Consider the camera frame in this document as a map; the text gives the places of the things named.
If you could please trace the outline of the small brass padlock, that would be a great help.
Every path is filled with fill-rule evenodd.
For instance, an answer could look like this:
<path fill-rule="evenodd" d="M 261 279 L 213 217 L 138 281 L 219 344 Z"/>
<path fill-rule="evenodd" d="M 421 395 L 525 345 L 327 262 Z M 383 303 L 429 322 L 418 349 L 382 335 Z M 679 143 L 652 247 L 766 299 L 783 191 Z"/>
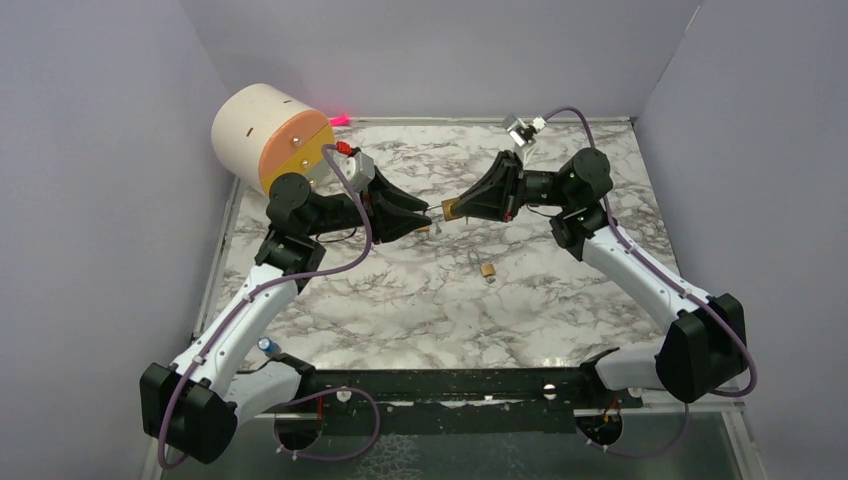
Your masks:
<path fill-rule="evenodd" d="M 496 270 L 493 264 L 486 263 L 481 257 L 478 251 L 471 249 L 467 253 L 469 264 L 476 268 L 482 278 L 489 284 L 492 284 L 496 281 Z"/>

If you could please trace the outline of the brass padlock with key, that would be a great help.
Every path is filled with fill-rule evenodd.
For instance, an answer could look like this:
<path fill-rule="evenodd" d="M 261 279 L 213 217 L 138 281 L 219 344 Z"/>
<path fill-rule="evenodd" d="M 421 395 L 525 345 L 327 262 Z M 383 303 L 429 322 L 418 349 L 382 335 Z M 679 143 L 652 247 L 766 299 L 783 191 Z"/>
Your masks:
<path fill-rule="evenodd" d="M 415 234 L 422 239 L 437 237 L 442 234 L 442 229 L 438 225 L 429 225 L 415 230 Z"/>

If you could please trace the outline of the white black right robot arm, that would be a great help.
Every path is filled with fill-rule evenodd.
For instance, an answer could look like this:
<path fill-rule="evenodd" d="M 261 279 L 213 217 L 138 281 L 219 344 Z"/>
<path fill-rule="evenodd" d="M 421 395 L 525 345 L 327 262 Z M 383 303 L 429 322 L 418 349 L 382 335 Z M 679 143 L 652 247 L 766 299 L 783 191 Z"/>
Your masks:
<path fill-rule="evenodd" d="M 593 360 L 594 369 L 576 383 L 585 404 L 600 407 L 625 389 L 665 390 L 685 403 L 706 394 L 749 394 L 758 371 L 741 303 L 684 280 L 640 247 L 610 212 L 606 195 L 612 187 L 609 160 L 596 148 L 579 150 L 556 172 L 527 170 L 517 153 L 501 151 L 480 180 L 446 205 L 445 214 L 509 222 L 523 206 L 560 208 L 549 221 L 557 245 L 613 281 L 663 332 L 656 346 Z M 749 375 L 746 387 L 724 389 L 743 373 Z"/>

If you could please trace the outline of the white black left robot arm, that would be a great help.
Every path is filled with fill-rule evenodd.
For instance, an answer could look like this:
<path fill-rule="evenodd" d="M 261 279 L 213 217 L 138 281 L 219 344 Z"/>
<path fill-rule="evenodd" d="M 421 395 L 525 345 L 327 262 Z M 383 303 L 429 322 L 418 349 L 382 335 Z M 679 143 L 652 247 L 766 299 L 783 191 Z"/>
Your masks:
<path fill-rule="evenodd" d="M 240 373 L 249 350 L 310 280 L 352 270 L 375 245 L 430 225 L 427 202 L 399 189 L 378 168 L 361 182 L 344 167 L 335 175 L 343 190 L 328 196 L 299 173 L 271 183 L 269 229 L 236 295 L 169 365 L 152 363 L 143 372 L 143 427 L 158 442 L 163 469 L 189 458 L 214 462 L 241 421 L 271 406 L 309 406 L 313 382 L 280 354 L 269 367 Z"/>

